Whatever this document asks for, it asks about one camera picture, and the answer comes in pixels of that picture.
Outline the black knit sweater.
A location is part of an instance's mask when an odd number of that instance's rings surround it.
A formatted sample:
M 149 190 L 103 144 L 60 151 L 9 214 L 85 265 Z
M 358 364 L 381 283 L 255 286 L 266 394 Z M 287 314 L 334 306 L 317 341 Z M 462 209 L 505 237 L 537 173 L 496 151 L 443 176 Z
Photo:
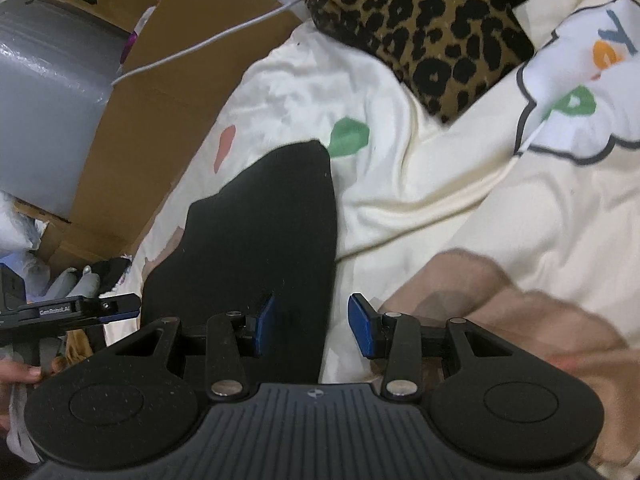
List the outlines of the black knit sweater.
M 177 247 L 146 278 L 141 323 L 274 307 L 255 382 L 313 384 L 320 375 L 335 278 L 337 212 L 330 158 L 318 141 L 288 144 L 193 203 Z

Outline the brown tan garment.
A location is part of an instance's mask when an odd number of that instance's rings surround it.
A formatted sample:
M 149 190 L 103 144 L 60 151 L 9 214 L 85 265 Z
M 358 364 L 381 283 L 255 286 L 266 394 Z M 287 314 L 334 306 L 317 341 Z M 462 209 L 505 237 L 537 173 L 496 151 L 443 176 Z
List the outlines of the brown tan garment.
M 83 330 L 71 330 L 64 336 L 61 350 L 52 360 L 52 374 L 61 373 L 93 355 L 89 339 Z

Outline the white pillow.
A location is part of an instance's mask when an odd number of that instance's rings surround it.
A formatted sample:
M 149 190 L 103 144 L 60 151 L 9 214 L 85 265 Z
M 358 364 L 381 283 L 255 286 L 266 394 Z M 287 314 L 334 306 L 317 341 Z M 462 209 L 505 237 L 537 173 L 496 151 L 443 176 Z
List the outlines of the white pillow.
M 0 252 L 1 257 L 12 252 L 31 252 L 40 245 L 35 220 L 18 212 L 14 198 L 0 193 Z

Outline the cream printed bed quilt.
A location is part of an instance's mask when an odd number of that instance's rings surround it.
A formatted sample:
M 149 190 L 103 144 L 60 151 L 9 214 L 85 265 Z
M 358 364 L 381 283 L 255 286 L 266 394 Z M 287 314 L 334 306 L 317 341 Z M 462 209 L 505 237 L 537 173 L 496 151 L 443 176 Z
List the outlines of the cream printed bed quilt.
M 593 460 L 639 474 L 639 0 L 528 0 L 536 55 L 442 126 L 372 56 L 298 26 L 224 104 L 120 281 L 140 292 L 189 206 L 268 152 L 341 141 L 325 382 L 375 379 L 346 300 L 466 316 L 588 382 Z

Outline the silver grey foil panel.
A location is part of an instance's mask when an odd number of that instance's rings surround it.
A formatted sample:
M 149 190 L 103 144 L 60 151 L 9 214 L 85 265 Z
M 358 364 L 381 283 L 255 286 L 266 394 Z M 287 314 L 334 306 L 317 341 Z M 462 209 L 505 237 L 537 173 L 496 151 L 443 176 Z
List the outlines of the silver grey foil panel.
M 127 39 L 67 3 L 2 2 L 2 191 L 70 215 Z

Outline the brown cardboard sheet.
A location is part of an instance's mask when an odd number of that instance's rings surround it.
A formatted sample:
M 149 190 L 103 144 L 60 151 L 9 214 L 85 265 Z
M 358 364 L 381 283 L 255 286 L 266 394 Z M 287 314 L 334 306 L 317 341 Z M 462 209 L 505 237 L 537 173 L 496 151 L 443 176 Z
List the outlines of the brown cardboard sheet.
M 126 252 L 145 230 L 245 71 L 298 17 L 277 0 L 56 0 L 127 33 L 70 215 L 16 198 L 47 227 L 53 272 Z

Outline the leopard print pillow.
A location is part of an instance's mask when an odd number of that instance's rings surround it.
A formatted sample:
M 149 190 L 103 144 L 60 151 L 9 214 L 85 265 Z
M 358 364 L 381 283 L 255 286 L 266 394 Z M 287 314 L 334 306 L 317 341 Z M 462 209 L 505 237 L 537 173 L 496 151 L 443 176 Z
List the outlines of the leopard print pillow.
M 304 3 L 320 32 L 378 58 L 441 124 L 534 54 L 508 0 Z

